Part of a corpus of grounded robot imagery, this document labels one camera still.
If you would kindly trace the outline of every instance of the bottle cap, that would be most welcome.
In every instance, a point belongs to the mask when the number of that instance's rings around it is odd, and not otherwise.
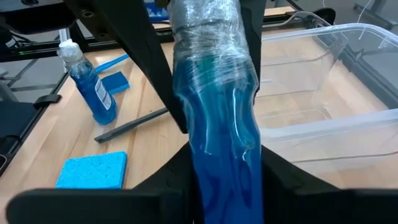
[[[83,52],[80,50],[79,45],[74,43],[71,39],[61,42],[59,47],[57,53],[65,62],[75,62],[83,56]]]

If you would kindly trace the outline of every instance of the blue liquid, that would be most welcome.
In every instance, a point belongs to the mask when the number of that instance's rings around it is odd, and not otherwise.
[[[205,223],[263,224],[261,142],[252,112],[258,80],[252,62],[205,56],[176,63],[174,92],[187,117]],[[232,73],[236,78],[227,82],[212,81]]]
[[[116,118],[118,107],[112,95],[106,91],[93,65],[82,58],[79,62],[67,63],[70,76],[93,112],[95,121],[99,124],[109,124]]]

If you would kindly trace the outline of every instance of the blue handle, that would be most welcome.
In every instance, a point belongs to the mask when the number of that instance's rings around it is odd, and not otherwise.
[[[106,62],[106,63],[104,63],[104,64],[102,64],[102,65],[96,67],[96,68],[95,68],[95,72],[96,72],[96,73],[100,73],[100,72],[102,72],[103,70],[106,70],[106,69],[112,67],[113,65],[116,65],[117,63],[119,63],[119,62],[121,62],[121,61],[123,61],[123,60],[125,60],[125,59],[127,59],[127,58],[129,58],[129,55],[128,55],[128,54],[125,54],[125,55],[120,56],[120,57],[118,57],[117,59],[114,59],[114,60],[112,60],[112,61],[110,61],[110,62]]]

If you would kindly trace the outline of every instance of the blue scrub pad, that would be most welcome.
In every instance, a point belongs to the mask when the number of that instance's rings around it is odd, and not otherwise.
[[[58,189],[121,189],[127,154],[113,152],[68,159],[55,184]]]
[[[111,95],[130,88],[129,82],[122,72],[116,72],[113,75],[103,78],[102,84]]]

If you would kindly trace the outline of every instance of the clear plastic container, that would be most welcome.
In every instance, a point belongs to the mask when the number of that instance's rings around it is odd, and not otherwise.
[[[337,187],[398,188],[397,71],[398,36],[369,24],[263,36],[262,144]]]

